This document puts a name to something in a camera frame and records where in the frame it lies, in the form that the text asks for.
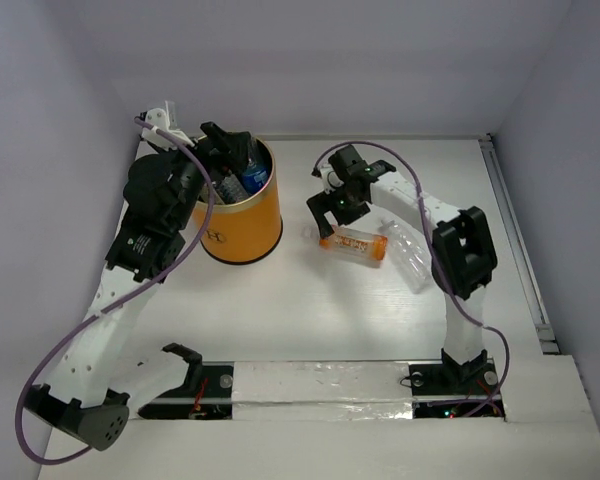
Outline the green yellow label bottle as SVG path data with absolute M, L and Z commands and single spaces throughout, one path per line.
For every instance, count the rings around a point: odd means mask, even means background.
M 213 172 L 211 178 L 215 192 L 226 205 L 237 204 L 249 198 L 249 194 L 234 174 L 222 175 Z

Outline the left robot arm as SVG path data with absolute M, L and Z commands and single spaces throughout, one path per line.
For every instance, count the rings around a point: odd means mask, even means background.
M 104 451 L 128 420 L 165 393 L 203 391 L 201 354 L 178 343 L 136 363 L 128 375 L 116 363 L 137 320 L 166 277 L 192 252 L 181 232 L 203 190 L 246 169 L 250 133 L 226 132 L 213 122 L 192 140 L 178 129 L 139 120 L 148 153 L 130 165 L 125 207 L 105 257 L 100 284 L 83 322 L 55 347 L 62 356 L 42 382 L 28 381 L 18 401 L 45 423 Z

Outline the blue label bottle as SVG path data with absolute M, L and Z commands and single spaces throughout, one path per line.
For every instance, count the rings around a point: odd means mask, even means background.
M 269 173 L 262 158 L 258 141 L 250 138 L 247 142 L 247 165 L 241 174 L 241 182 L 245 190 L 254 195 L 267 183 Z

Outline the orange label bottle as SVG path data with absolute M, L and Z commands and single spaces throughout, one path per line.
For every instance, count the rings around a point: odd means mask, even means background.
M 333 234 L 322 238 L 317 227 L 305 226 L 301 230 L 301 236 L 306 242 L 338 259 L 372 268 L 381 265 L 388 249 L 386 236 L 337 225 L 333 225 L 332 228 Z

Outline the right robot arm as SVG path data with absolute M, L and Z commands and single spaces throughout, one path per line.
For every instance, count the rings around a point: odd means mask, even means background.
M 477 378 L 485 362 L 482 331 L 487 287 L 498 264 L 485 213 L 478 207 L 462 209 L 426 193 L 407 162 L 365 161 L 358 142 L 342 142 L 327 149 L 312 169 L 322 182 L 320 193 L 307 206 L 321 237 L 337 225 L 350 225 L 378 207 L 415 228 L 426 242 L 432 277 L 444 294 L 446 336 L 440 368 L 442 384 L 462 392 Z

